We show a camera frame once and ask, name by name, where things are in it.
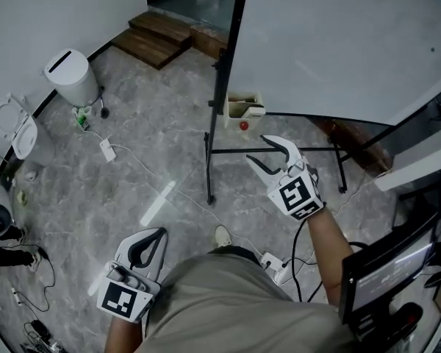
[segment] whiteboard stand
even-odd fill
[[[215,197],[212,194],[212,188],[211,188],[211,173],[210,173],[210,166],[211,166],[211,158],[213,154],[231,154],[231,153],[260,153],[260,152],[272,152],[272,151],[279,151],[275,148],[245,148],[245,149],[214,149],[212,147],[212,144],[214,142],[214,135],[215,135],[215,127],[217,123],[218,115],[223,115],[223,104],[226,100],[226,94],[227,94],[227,88],[229,86],[229,77],[232,69],[232,63],[234,60],[234,53],[235,48],[237,45],[237,39],[240,31],[240,24],[242,21],[243,16],[243,8],[245,6],[245,0],[235,0],[234,5],[234,12],[232,14],[232,24],[230,27],[230,33],[229,33],[229,42],[227,44],[227,50],[221,49],[219,54],[219,60],[214,64],[214,68],[216,69],[216,77],[215,77],[215,88],[214,88],[214,98],[212,101],[209,101],[209,106],[212,108],[212,114],[211,114],[211,122],[210,122],[210,128],[209,133],[204,133],[204,148],[206,153],[206,180],[207,180],[207,204],[211,205]],[[383,138],[390,135],[392,132],[403,126],[405,123],[413,119],[416,115],[421,113],[426,109],[426,105],[421,107],[419,110],[415,111],[413,114],[402,120],[400,123],[396,124],[395,126],[389,126],[386,130],[384,130],[379,135],[375,136],[374,138],[370,139],[366,143],[363,143],[358,148],[350,151],[349,153],[345,155],[340,155],[341,151],[346,151],[345,149],[341,149],[338,147],[337,143],[334,141],[334,138],[331,136],[331,144],[332,147],[305,147],[305,148],[298,148],[301,151],[334,151],[337,156],[337,162],[338,162],[338,168],[340,170],[340,177],[341,177],[341,186],[338,187],[339,191],[341,193],[345,193],[348,190],[348,186],[346,184],[346,177],[345,172],[343,170],[343,163],[346,160],[349,160],[350,158],[354,157],[356,154],[360,153],[361,151],[369,148],[373,144],[377,143],[378,141],[382,140]],[[323,116],[317,116],[317,115],[307,115],[307,114],[291,114],[291,113],[268,113],[266,112],[266,115],[287,115],[287,116],[308,116],[308,117],[314,117],[314,118],[330,118],[330,117],[323,117]]]

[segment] white trash bin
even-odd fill
[[[98,98],[98,84],[87,58],[80,52],[65,49],[44,68],[47,80],[73,106],[85,107]]]

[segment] person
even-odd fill
[[[17,240],[18,245],[23,244],[26,239],[27,229],[19,229],[13,225],[7,229],[7,231],[0,236],[0,240]],[[12,250],[0,247],[0,267],[9,267],[14,265],[26,265],[31,272],[36,272],[42,257],[37,250],[35,251],[22,251]]]
[[[292,302],[263,271],[253,252],[232,246],[225,227],[218,248],[180,263],[169,273],[141,324],[113,317],[105,353],[354,352],[343,326],[342,260],[353,254],[324,207],[307,219],[329,304]]]

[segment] sneaker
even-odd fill
[[[28,238],[28,228],[23,226],[21,228],[19,227],[18,230],[21,232],[21,238],[18,239],[18,244],[23,244]]]
[[[225,226],[219,225],[215,228],[215,244],[217,247],[224,247],[232,245],[232,240],[230,239],[230,233]]]
[[[41,254],[38,251],[33,253],[30,252],[30,254],[32,255],[32,263],[28,265],[29,270],[31,272],[36,272],[37,267],[39,266],[39,263],[41,263],[41,260],[43,258],[41,257]]]

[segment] toilet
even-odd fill
[[[0,101],[0,137],[12,144],[20,160],[47,166],[54,159],[49,134],[11,94]]]

